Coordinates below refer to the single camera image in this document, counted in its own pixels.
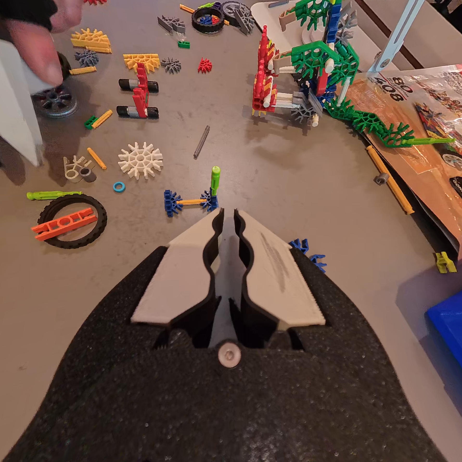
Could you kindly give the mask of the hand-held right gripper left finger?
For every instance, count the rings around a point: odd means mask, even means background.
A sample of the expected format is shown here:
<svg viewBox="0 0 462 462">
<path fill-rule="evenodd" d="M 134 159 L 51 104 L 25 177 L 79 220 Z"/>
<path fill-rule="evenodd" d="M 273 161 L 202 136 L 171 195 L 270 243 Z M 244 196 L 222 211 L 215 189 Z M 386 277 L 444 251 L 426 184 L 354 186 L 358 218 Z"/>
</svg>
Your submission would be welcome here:
<svg viewBox="0 0 462 462">
<path fill-rule="evenodd" d="M 166 338 L 175 329 L 196 348 L 208 348 L 221 297 L 212 264 L 218 257 L 224 209 L 218 208 L 168 244 L 131 317 L 136 326 L 155 326 Z"/>
</svg>

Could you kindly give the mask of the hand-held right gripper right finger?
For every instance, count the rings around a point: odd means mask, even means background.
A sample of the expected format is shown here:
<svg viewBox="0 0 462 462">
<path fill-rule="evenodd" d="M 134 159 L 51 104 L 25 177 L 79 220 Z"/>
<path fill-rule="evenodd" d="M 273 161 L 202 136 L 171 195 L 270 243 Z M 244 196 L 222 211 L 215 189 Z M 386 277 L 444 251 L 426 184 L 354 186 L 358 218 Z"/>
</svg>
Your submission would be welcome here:
<svg viewBox="0 0 462 462">
<path fill-rule="evenodd" d="M 319 330 L 326 319 L 304 277 L 300 251 L 247 212 L 234 211 L 239 258 L 245 266 L 240 308 L 233 305 L 238 341 L 247 348 L 303 348 L 298 330 Z"/>
</svg>

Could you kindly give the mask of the blue connectors green rod assembly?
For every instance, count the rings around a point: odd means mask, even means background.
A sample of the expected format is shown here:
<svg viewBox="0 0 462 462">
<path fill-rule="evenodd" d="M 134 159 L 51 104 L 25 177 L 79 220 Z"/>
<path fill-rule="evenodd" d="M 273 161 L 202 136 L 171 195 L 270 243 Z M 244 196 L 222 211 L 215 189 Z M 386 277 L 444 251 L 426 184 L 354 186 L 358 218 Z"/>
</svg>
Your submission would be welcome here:
<svg viewBox="0 0 462 462">
<path fill-rule="evenodd" d="M 167 189 L 164 191 L 164 207 L 167 217 L 172 218 L 174 214 L 178 214 L 185 206 L 200 205 L 207 212 L 212 212 L 218 208 L 217 191 L 221 168 L 213 166 L 211 171 L 211 185 L 209 190 L 205 190 L 199 199 L 182 199 L 176 192 Z"/>
</svg>

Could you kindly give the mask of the lime green toy rod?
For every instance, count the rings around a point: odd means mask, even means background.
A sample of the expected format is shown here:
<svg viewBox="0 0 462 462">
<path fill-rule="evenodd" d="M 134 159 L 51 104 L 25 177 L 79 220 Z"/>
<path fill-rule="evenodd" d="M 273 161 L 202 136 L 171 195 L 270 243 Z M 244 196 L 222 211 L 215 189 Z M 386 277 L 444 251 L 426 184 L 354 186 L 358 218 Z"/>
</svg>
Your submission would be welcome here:
<svg viewBox="0 0 462 462">
<path fill-rule="evenodd" d="M 26 197 L 29 200 L 55 200 L 67 195 L 82 195 L 81 191 L 37 191 L 37 192 L 27 192 Z"/>
</svg>

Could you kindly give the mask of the person's left hand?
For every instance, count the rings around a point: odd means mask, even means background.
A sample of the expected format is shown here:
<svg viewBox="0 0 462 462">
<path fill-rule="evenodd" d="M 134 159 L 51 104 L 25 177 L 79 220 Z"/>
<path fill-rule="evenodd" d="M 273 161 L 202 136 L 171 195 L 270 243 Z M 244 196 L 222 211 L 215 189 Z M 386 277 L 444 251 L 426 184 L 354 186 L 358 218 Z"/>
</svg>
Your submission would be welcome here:
<svg viewBox="0 0 462 462">
<path fill-rule="evenodd" d="M 2 0 L 1 17 L 20 56 L 43 82 L 63 81 L 52 33 L 65 32 L 82 19 L 82 0 Z"/>
</svg>

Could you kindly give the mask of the grey wheel hub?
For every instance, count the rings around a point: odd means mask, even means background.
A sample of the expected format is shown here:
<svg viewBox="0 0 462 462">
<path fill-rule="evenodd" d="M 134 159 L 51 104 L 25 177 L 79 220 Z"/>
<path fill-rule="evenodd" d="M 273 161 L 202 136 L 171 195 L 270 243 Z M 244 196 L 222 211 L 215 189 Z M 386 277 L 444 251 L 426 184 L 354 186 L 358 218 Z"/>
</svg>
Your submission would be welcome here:
<svg viewBox="0 0 462 462">
<path fill-rule="evenodd" d="M 50 118 L 68 117 L 78 108 L 77 99 L 64 84 L 33 94 L 32 101 L 42 114 Z"/>
</svg>

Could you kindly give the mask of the green clip with yellow rod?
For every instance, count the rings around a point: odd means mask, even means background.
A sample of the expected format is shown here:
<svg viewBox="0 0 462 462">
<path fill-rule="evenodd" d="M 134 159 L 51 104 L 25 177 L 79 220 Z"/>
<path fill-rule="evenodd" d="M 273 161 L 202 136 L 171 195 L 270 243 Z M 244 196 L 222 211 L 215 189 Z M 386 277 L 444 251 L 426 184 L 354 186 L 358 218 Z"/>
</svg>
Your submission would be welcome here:
<svg viewBox="0 0 462 462">
<path fill-rule="evenodd" d="M 113 114 L 113 111 L 109 109 L 99 117 L 96 117 L 93 115 L 85 121 L 84 126 L 87 130 L 96 129 L 102 123 L 104 123 L 112 114 Z"/>
</svg>

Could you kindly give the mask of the beige toy connector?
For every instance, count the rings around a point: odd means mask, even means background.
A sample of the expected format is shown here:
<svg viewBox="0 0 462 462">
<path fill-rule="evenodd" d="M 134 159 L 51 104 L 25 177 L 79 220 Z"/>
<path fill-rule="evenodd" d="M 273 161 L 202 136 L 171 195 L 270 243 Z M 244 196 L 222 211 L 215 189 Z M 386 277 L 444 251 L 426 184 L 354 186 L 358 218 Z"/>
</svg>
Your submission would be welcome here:
<svg viewBox="0 0 462 462">
<path fill-rule="evenodd" d="M 77 183 L 82 180 L 82 177 L 79 174 L 81 169 L 92 169 L 94 166 L 94 162 L 85 159 L 85 157 L 83 156 L 78 159 L 77 156 L 74 155 L 73 159 L 71 160 L 69 160 L 66 157 L 63 157 L 63 165 L 66 179 L 70 182 Z"/>
</svg>

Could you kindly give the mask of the short yellow toy rod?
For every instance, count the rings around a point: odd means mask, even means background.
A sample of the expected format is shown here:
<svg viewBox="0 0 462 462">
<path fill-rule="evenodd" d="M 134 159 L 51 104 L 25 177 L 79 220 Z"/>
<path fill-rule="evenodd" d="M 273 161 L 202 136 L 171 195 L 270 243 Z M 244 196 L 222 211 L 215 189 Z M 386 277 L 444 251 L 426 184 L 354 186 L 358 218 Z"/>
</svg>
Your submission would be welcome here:
<svg viewBox="0 0 462 462">
<path fill-rule="evenodd" d="M 99 167 L 102 170 L 107 170 L 106 164 L 102 161 L 102 159 L 94 152 L 93 149 L 90 147 L 87 147 L 87 152 L 90 154 L 90 156 L 94 159 L 94 161 L 99 165 Z"/>
</svg>

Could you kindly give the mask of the large black toy tyre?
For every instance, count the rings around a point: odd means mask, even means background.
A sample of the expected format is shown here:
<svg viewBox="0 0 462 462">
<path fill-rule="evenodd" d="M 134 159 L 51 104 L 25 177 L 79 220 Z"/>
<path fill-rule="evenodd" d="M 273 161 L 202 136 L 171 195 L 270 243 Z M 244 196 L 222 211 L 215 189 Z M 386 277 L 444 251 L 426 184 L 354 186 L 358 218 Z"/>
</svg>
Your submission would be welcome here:
<svg viewBox="0 0 462 462">
<path fill-rule="evenodd" d="M 99 201 L 85 194 L 69 194 L 52 200 L 50 204 L 47 205 L 40 213 L 38 225 L 51 221 L 55 218 L 58 212 L 73 204 L 87 204 L 90 206 L 92 211 L 96 212 L 97 221 L 95 227 L 84 237 L 72 241 L 62 241 L 57 237 L 51 237 L 45 240 L 49 245 L 66 250 L 85 247 L 94 242 L 106 228 L 107 212 L 105 208 Z"/>
</svg>

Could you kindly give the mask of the yellow half-circle connector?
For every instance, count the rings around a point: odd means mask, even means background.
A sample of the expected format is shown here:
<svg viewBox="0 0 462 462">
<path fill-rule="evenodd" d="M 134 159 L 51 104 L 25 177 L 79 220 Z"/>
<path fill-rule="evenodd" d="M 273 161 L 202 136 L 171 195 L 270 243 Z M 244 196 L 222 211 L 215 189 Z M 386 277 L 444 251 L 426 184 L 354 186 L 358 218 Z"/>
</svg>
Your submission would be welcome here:
<svg viewBox="0 0 462 462">
<path fill-rule="evenodd" d="M 111 43 L 106 34 L 102 31 L 90 31 L 81 29 L 81 32 L 74 32 L 71 34 L 71 42 L 74 47 L 85 48 L 97 53 L 111 54 Z"/>
<path fill-rule="evenodd" d="M 123 59 L 127 69 L 133 69 L 135 73 L 140 63 L 144 65 L 147 74 L 160 67 L 158 54 L 123 54 Z"/>
</svg>

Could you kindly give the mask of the orange toy connector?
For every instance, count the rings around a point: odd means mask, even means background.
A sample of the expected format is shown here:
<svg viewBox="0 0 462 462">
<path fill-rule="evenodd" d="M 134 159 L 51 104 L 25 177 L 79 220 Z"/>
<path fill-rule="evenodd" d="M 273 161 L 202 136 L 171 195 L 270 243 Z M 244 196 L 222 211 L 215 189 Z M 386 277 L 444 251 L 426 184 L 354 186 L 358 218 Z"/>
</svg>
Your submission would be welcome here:
<svg viewBox="0 0 462 462">
<path fill-rule="evenodd" d="M 36 234 L 35 238 L 45 241 L 85 225 L 96 222 L 98 217 L 91 208 L 74 212 L 70 215 L 55 218 L 51 221 L 32 227 L 31 230 Z"/>
</svg>

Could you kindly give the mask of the white snowflake connector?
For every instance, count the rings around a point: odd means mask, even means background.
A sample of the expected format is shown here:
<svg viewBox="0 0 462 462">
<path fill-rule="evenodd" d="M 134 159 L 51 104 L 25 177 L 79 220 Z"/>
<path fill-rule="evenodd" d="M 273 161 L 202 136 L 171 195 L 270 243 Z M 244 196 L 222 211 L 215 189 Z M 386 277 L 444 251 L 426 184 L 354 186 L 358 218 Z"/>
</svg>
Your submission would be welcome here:
<svg viewBox="0 0 462 462">
<path fill-rule="evenodd" d="M 140 147 L 137 142 L 135 145 L 129 145 L 129 150 L 121 150 L 119 154 L 118 165 L 123 173 L 126 173 L 130 178 L 139 180 L 140 175 L 143 174 L 145 179 L 149 176 L 154 177 L 154 171 L 161 171 L 163 167 L 163 155 L 159 149 L 154 149 L 153 144 L 147 145 L 146 142 Z"/>
</svg>

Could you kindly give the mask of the red and black toy assembly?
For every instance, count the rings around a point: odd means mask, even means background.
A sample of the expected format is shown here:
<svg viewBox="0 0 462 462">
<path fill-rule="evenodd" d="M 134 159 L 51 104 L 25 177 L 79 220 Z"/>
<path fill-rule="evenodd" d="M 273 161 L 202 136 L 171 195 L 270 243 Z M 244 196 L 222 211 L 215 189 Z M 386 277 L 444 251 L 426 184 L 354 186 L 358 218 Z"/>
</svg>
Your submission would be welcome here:
<svg viewBox="0 0 462 462">
<path fill-rule="evenodd" d="M 137 63 L 137 78 L 118 80 L 121 90 L 133 91 L 135 106 L 117 106 L 116 111 L 122 118 L 159 119 L 157 107 L 149 107 L 150 93 L 158 93 L 159 85 L 147 79 L 146 68 L 143 63 Z"/>
</svg>

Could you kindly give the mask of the grey toy rod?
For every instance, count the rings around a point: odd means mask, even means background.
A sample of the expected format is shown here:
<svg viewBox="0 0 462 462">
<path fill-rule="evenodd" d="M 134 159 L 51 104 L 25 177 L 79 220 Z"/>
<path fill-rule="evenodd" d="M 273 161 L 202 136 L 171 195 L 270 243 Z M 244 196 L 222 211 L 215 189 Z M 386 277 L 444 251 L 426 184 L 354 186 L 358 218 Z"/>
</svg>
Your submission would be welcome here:
<svg viewBox="0 0 462 462">
<path fill-rule="evenodd" d="M 210 131 L 210 126 L 207 125 L 205 127 L 205 130 L 204 130 L 200 140 L 199 140 L 199 143 L 198 143 L 196 149 L 194 150 L 194 153 L 193 153 L 193 158 L 194 159 L 197 159 L 199 157 L 199 154 L 200 154 L 200 152 L 202 150 L 202 147 L 204 146 L 204 143 L 205 143 L 206 138 L 207 138 L 207 136 L 209 134 L 209 131 Z"/>
</svg>

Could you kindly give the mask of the long yellow toy rod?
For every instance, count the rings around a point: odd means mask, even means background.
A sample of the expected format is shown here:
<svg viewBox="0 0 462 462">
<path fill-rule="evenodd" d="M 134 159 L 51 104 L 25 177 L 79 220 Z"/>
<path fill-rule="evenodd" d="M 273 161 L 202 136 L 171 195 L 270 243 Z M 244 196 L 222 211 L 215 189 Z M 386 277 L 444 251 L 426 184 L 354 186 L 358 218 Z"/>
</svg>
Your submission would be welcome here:
<svg viewBox="0 0 462 462">
<path fill-rule="evenodd" d="M 400 203 L 401 208 L 407 215 L 411 215 L 414 213 L 414 210 L 406 198 L 405 194 L 402 192 L 401 188 L 398 186 L 396 183 L 395 179 L 391 176 L 388 168 L 385 166 L 384 161 L 382 160 L 381 156 L 378 154 L 378 152 L 375 150 L 373 146 L 368 146 L 366 148 L 366 151 L 369 155 L 369 157 L 372 159 L 373 163 L 375 164 L 376 168 L 380 173 L 386 172 L 390 175 L 390 178 L 387 182 L 387 185 L 389 189 L 392 191 L 393 195 L 397 199 L 397 201 Z"/>
</svg>

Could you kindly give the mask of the lime green toy connector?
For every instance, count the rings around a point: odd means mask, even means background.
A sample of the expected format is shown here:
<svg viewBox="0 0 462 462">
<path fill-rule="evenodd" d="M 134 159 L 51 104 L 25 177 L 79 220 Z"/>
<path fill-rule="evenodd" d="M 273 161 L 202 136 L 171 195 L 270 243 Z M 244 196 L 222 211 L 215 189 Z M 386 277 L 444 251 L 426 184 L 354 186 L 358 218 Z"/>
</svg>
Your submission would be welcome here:
<svg viewBox="0 0 462 462">
<path fill-rule="evenodd" d="M 445 251 L 436 252 L 436 267 L 440 274 L 457 273 L 457 268 L 453 260 L 451 260 Z"/>
</svg>

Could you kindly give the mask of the blue plastic box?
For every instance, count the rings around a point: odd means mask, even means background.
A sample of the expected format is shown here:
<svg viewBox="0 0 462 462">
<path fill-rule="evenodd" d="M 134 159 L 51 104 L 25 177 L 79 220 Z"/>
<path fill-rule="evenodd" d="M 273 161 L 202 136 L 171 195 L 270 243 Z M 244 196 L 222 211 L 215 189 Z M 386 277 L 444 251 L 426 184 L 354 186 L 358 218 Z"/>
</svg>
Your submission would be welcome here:
<svg viewBox="0 0 462 462">
<path fill-rule="evenodd" d="M 426 314 L 448 349 L 462 365 L 462 292 L 431 307 Z"/>
</svg>

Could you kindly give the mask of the printed plastic toy bag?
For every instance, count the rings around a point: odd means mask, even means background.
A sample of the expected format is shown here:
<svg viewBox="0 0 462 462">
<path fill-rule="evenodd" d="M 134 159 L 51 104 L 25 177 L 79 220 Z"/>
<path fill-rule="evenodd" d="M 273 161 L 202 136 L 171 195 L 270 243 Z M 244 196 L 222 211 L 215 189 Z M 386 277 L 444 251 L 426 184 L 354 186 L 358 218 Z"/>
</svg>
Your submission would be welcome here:
<svg viewBox="0 0 462 462">
<path fill-rule="evenodd" d="M 461 259 L 462 66 L 360 73 L 346 96 L 356 110 L 386 126 L 408 124 L 416 138 L 453 138 L 451 144 L 385 147 L 368 136 L 436 225 L 434 249 Z"/>
</svg>

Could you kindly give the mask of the grey toy connectors pair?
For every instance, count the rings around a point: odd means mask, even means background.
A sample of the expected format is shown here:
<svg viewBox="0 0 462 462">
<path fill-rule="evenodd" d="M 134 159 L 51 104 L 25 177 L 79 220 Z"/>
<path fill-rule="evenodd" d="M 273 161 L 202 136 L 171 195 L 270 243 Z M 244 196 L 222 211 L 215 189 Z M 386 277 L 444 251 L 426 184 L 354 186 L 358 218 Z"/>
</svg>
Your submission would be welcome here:
<svg viewBox="0 0 462 462">
<path fill-rule="evenodd" d="M 162 15 L 161 17 L 158 16 L 158 23 L 169 33 L 177 32 L 183 35 L 186 34 L 185 23 L 179 18 L 170 18 Z"/>
</svg>

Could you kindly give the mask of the small black toy tyre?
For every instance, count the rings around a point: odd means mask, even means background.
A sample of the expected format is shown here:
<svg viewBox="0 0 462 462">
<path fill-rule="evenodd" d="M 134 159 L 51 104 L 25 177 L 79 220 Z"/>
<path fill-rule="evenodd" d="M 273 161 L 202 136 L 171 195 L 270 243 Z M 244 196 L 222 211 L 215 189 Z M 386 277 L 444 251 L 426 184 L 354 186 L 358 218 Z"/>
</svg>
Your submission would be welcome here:
<svg viewBox="0 0 462 462">
<path fill-rule="evenodd" d="M 204 24 L 200 22 L 200 18 L 204 17 L 205 15 L 209 16 L 216 16 L 218 18 L 218 22 L 213 24 L 212 22 L 210 24 Z M 211 33 L 216 33 L 222 30 L 225 21 L 224 18 L 224 13 L 221 9 L 217 9 L 214 7 L 205 7 L 205 8 L 199 8 L 196 9 L 192 13 L 192 26 L 199 31 L 200 33 L 206 33 L 206 34 L 211 34 Z"/>
</svg>

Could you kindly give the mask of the multicolour construction toy model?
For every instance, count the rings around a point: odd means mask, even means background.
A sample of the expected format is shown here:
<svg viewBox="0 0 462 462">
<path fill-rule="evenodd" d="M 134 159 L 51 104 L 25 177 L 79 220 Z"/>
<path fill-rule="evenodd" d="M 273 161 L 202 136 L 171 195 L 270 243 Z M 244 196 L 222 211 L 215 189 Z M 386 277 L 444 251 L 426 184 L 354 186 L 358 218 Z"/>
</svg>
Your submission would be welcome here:
<svg viewBox="0 0 462 462">
<path fill-rule="evenodd" d="M 355 110 L 345 101 L 349 85 L 358 72 L 360 60 L 349 40 L 357 25 L 352 6 L 342 1 L 299 1 L 279 16 L 281 30 L 299 21 L 316 30 L 322 20 L 321 40 L 278 52 L 263 27 L 258 49 L 258 71 L 252 94 L 252 115 L 289 109 L 300 122 L 317 126 L 324 109 L 331 117 L 345 120 L 358 132 L 373 133 L 387 147 L 453 144 L 454 138 L 416 138 L 408 125 L 386 126 L 375 113 Z"/>
</svg>

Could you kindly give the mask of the grey spoked toy wheel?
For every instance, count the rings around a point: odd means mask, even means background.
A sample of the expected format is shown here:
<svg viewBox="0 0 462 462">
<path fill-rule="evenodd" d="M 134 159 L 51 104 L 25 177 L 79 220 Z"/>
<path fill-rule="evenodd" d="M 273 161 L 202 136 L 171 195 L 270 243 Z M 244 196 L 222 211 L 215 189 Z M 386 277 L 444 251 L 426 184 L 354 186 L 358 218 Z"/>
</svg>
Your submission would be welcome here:
<svg viewBox="0 0 462 462">
<path fill-rule="evenodd" d="M 224 1 L 221 3 L 221 8 L 223 11 L 223 15 L 225 20 L 227 20 L 231 26 L 239 27 L 239 22 L 234 16 L 234 11 L 236 9 L 241 9 L 247 16 L 251 17 L 251 11 L 250 8 L 244 4 L 240 3 L 238 1 Z"/>
</svg>

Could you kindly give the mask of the grey half-circle connector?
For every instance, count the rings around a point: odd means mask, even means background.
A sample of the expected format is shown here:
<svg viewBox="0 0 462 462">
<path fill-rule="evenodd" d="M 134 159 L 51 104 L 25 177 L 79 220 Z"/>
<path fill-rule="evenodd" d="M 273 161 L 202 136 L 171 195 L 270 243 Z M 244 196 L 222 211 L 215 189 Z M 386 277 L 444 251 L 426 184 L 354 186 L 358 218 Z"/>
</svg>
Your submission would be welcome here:
<svg viewBox="0 0 462 462">
<path fill-rule="evenodd" d="M 237 20 L 241 31 L 248 35 L 252 33 L 253 28 L 255 26 L 254 19 L 249 11 L 242 8 L 235 8 L 234 9 L 234 17 Z"/>
</svg>

